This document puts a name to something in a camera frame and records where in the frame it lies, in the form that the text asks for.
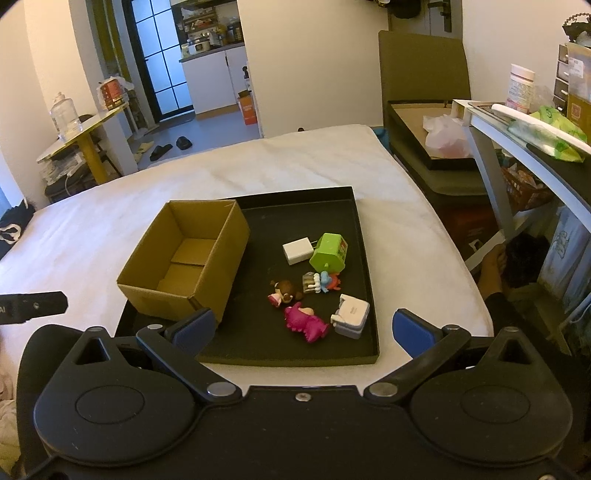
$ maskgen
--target brown toy figure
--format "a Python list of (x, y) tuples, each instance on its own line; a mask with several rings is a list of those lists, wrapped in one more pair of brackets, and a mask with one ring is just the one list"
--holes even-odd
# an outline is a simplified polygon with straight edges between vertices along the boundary
[(271, 285), (275, 287), (275, 293), (267, 297), (271, 305), (279, 308), (282, 304), (291, 303), (294, 299), (301, 300), (304, 294), (297, 291), (296, 286), (289, 280), (279, 282), (272, 281)]

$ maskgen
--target toy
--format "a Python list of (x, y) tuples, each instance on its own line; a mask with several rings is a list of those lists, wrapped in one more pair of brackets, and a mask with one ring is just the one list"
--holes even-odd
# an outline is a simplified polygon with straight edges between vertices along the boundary
[(329, 290), (340, 290), (340, 280), (338, 273), (328, 273), (323, 271), (320, 274), (320, 288), (324, 293), (328, 293)]
[(331, 315), (330, 322), (335, 332), (345, 337), (359, 339), (369, 313), (369, 303), (341, 294), (339, 308)]
[(301, 278), (301, 284), (304, 287), (304, 293), (320, 293), (322, 291), (319, 273), (304, 273), (304, 275)]
[(308, 272), (301, 278), (304, 287), (304, 293), (328, 293), (329, 290), (340, 290), (340, 280), (338, 273), (322, 273)]
[(271, 285), (275, 287), (275, 293), (269, 295), (267, 299), (274, 307), (279, 308), (283, 303), (288, 304), (291, 303), (293, 299), (301, 300), (304, 297), (289, 280), (282, 280), (277, 283), (272, 281)]
[(302, 238), (301, 240), (283, 245), (283, 253), (285, 253), (287, 263), (295, 265), (304, 260), (309, 260), (314, 254), (314, 247), (308, 238)]
[(325, 233), (318, 240), (310, 265), (320, 273), (341, 273), (345, 268), (345, 258), (349, 246), (345, 239), (337, 233)]
[(319, 338), (324, 338), (330, 325), (324, 323), (321, 318), (314, 315), (314, 310), (301, 308), (299, 301), (293, 307), (283, 310), (285, 326), (292, 332), (303, 332), (308, 343), (314, 343)]

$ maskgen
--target bed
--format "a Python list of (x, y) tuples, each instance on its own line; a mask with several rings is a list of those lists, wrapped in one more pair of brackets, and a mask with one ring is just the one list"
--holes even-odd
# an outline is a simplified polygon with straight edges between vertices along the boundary
[(407, 308), (437, 326), (488, 336), (492, 321), (434, 210), (368, 127), (348, 125), (254, 140), (189, 155), (114, 180), (37, 212), (0, 261), (0, 293), (63, 291), (66, 314), (0, 327), (0, 368), (14, 381), (27, 340), (58, 323), (114, 334), (126, 298), (116, 278), (163, 204), (331, 186), (355, 191), (374, 292), (380, 357), (373, 365), (260, 368), (208, 365), (249, 385), (357, 385), (410, 357), (392, 338)]

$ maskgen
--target black device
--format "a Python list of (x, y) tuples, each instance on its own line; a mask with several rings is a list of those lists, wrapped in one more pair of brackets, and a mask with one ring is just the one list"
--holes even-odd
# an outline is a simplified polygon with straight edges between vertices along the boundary
[(576, 478), (553, 459), (570, 403), (514, 327), (473, 338), (399, 310), (394, 335), (414, 358), (362, 395), (354, 386), (243, 395), (194, 360), (215, 329), (203, 309), (135, 337), (80, 332), (37, 400), (50, 457), (27, 478)]
[(0, 325), (65, 313), (68, 300), (60, 291), (0, 295)]

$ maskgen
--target kitchen cabinet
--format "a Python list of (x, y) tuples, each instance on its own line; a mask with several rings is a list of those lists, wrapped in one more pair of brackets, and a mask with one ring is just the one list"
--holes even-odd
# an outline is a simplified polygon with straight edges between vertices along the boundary
[(234, 95), (238, 99), (238, 94), (246, 90), (246, 80), (244, 79), (244, 71), (242, 70), (248, 65), (246, 47), (226, 50), (226, 58), (228, 60), (228, 69), (230, 70)]
[(236, 103), (225, 51), (186, 61), (182, 65), (195, 113)]

